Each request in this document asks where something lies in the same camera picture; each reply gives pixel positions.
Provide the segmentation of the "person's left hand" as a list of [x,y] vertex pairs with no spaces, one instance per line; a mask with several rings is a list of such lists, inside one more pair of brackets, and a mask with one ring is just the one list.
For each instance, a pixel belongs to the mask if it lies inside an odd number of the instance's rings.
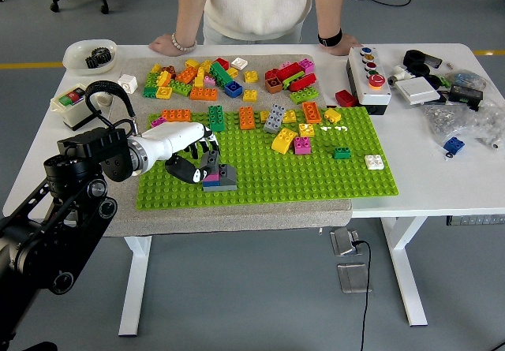
[[334,56],[347,56],[353,47],[363,47],[363,45],[353,35],[343,33],[340,42],[336,46],[325,47],[324,49]]

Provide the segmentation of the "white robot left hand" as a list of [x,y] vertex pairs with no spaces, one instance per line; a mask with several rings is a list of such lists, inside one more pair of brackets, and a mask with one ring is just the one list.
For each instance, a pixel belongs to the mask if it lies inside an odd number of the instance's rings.
[[149,171],[155,162],[165,161],[169,174],[190,184],[204,180],[211,173],[211,167],[196,168],[190,161],[180,157],[178,152],[190,149],[196,159],[196,143],[202,145],[203,152],[209,150],[209,144],[213,151],[219,151],[215,134],[199,122],[164,122],[142,136],[132,137],[131,144],[134,140],[140,147],[137,168],[140,174]]

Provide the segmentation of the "person's right hand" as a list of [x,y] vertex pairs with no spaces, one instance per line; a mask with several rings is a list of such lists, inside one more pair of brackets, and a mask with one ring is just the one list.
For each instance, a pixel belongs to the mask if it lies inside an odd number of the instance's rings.
[[197,46],[197,41],[182,42],[175,33],[164,34],[152,41],[148,47],[162,55],[177,57],[192,52]]

